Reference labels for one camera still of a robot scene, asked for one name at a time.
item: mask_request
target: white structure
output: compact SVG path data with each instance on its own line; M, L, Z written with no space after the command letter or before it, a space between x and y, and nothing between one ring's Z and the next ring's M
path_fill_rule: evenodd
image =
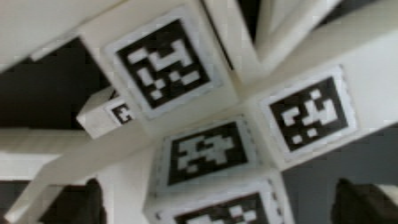
M210 11L218 15L216 24L219 24L221 37L226 43L232 60L237 65L237 72L230 71L226 68L205 13L200 4L196 4L194 1L127 1L79 28L102 69L107 72L109 79L123 99L127 100L134 114L138 114L138 120L130 122L111 135L106 135L97 140L88 140L86 136L79 147L77 145L70 145L74 150L45 165L8 213L8 220L11 223L27 224L38 222L36 218L47 208L43 207L38 209L35 204L42 203L43 192L51 185L81 183L83 180L97 176L106 189L106 206L111 214L109 223L148 224L143 208L148 190L152 188L148 185L152 181L152 166L157 158L157 151L162 148L162 139L186 132L193 127L200 127L209 122L223 120L234 115L246 114L257 130L253 131L255 139L262 146L260 157L267 160L269 167L266 170L258 171L260 173L244 175L242 180L253 180L253 175L269 176L271 179L276 179L276 189L282 189L282 207L287 214L285 221L287 224L292 224L294 219L280 172L312 160L398 121L398 101L395 100L395 96L398 95L398 88L395 85L398 82L398 65L395 60L398 57L398 2L395 0L385 0L372 4L313 32L310 32L310 30L317 25L317 21L322 19L317 17L313 20L313 13L321 12L317 15L326 15L338 1L301 1L301 3L298 3L303 4L301 7L296 7L290 3L290 9L282 9L282 6L274 5L276 22L267 26L267 30L260 32L262 38L258 47L250 48L246 47L250 46L248 38L244 38L241 42L241 38L237 37L239 32L244 32L248 37L248 31L244 31L242 28L242 18L235 17L239 16L237 3L226 1L234 4L234 7L225 11L223 7L228 7L225 3L210 0L207 2L209 5L214 6L210 7ZM200 21L198 29L205 43L212 46L209 49L212 52L212 62L223 69L221 79L225 86L212 92L212 95L202 95L187 105L180 105L180 107L154 119L148 118L146 113L143 112L138 95L130 92L130 86L120 76L118 66L107 58L106 47L139 27L152 23L159 17L168 15L168 12L182 7L184 3L193 12L194 20ZM292 12L292 16L289 17L285 16L289 13L280 11L285 11L285 9L287 12ZM237 26L241 26L237 33L232 31L232 37L228 37L230 33L226 27L221 27L223 21L228 21L228 24L235 21ZM292 52L296 45L303 40L305 42ZM27 47L24 52L31 52L35 49L36 47ZM241 51L244 56L242 60L237 57ZM342 116L337 115L337 106L340 103L337 103L338 101L329 100L333 99L333 95L328 94L333 93L324 92L321 87L324 79L317 78L321 77L321 74L329 73L337 67L342 68L345 80L347 103L344 104L349 104L351 106L351 109L347 110L349 112L345 113L349 115L349 120L356 120L356 125L351 126L354 128L347 133L340 132L338 129L335 133L342 135L337 135L337 137L328 139L324 143L319 141L321 143L308 144L312 145L312 150L306 149L303 153L298 153L296 156L287 159L287 147L283 147L282 144L282 133L285 132L273 131L273 128L283 129L283 126L280 125L280 127L276 127L278 119L274 124L271 122L273 120L267 119L264 113L266 104L262 102L266 102L266 99L271 99L267 102L273 102L273 104L278 103L280 101L273 100L273 97L276 97L283 102L283 104L276 105L292 106L292 94L306 95L303 94L303 91L305 93L308 91L306 96L313 97L312 100L303 100L305 102L299 102L303 105L298 105L298 109L292 107L294 110L290 110L292 108L283 107L283 109L280 109L282 113L274 113L274 115L282 114L285 117L283 121L287 127L299 123L299 120L296 119L298 116L303 116L301 120L305 121L306 126L313 125L317 120L326 121L324 123L321 122L324 126L337 120L342 120L337 119L337 117L342 118ZM298 87L298 89L294 88L296 90L282 97L280 93L298 85L301 85L301 87ZM322 100L326 108L333 108L335 110L315 108L317 100L322 99L322 96L328 96ZM308 108L313 116L301 114L301 107ZM321 136L321 140L329 136L329 133L321 135L322 125L317 126L317 132L312 128L308 129L308 137ZM294 143L303 143L305 139L298 138L298 135L290 136L290 134L287 134L283 137L287 136L292 137ZM235 187L239 186L239 182L241 181L232 179ZM221 181L218 186L205 188L205 192L212 192L212 189L218 189L218 192L221 192L221 190L226 189L228 183L230 182ZM58 196L58 189L52 190L56 191L47 200ZM200 195L205 195L205 193L198 192L200 191L193 191L189 196L180 194L177 200L186 201L187 197L198 198ZM152 213L155 210L152 210L150 204L152 203L148 203L148 211ZM241 214L239 210L239 207L232 208L232 215ZM175 213L168 213L164 217L171 218L173 214ZM198 220L209 221L209 217L198 217L194 221Z

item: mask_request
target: dark background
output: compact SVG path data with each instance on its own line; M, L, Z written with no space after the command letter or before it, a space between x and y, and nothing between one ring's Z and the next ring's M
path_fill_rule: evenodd
M0 73L0 128L83 129L77 115L109 81L81 39Z

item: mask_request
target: white cube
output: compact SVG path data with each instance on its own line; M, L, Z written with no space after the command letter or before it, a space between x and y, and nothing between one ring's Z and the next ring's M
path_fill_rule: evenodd
M226 58L200 2L129 1L86 24L83 36L152 136L237 104Z
M127 102L113 87L93 94L77 119L93 138L104 136L134 120Z
M218 118L164 139L154 162L148 220L154 224L223 224L234 220L292 223L285 185L253 134L258 130L246 107Z

